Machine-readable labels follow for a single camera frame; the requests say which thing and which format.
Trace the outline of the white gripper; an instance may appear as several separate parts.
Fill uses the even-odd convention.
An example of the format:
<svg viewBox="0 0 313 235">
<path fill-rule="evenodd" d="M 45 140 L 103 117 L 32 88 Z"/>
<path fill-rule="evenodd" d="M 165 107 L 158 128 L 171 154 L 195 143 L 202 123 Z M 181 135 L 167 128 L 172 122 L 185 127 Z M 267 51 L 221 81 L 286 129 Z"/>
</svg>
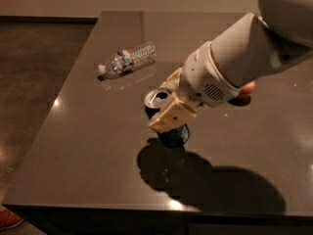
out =
<svg viewBox="0 0 313 235">
<path fill-rule="evenodd" d="M 205 42 L 192 53 L 184 66 L 172 73 L 160 86 L 178 92 L 212 108 L 236 98 L 240 89 L 233 86 L 215 65 L 211 42 Z M 161 99 L 157 93 L 147 95 L 147 107 L 156 110 L 148 127 L 164 133 L 182 126 L 197 116 L 195 109 L 183 102 L 176 93 L 166 93 Z"/>
</svg>

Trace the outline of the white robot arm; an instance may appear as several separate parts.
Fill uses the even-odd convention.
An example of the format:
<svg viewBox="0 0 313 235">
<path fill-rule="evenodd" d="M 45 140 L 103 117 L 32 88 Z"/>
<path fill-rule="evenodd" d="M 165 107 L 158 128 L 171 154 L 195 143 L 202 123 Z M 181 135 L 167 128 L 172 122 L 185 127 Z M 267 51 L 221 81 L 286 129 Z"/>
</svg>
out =
<svg viewBox="0 0 313 235">
<path fill-rule="evenodd" d="M 157 109 L 150 129 L 164 133 L 194 119 L 200 105 L 245 98 L 257 78 L 312 56 L 313 0 L 258 0 L 258 8 L 205 42 L 146 96 L 146 106 Z"/>
</svg>

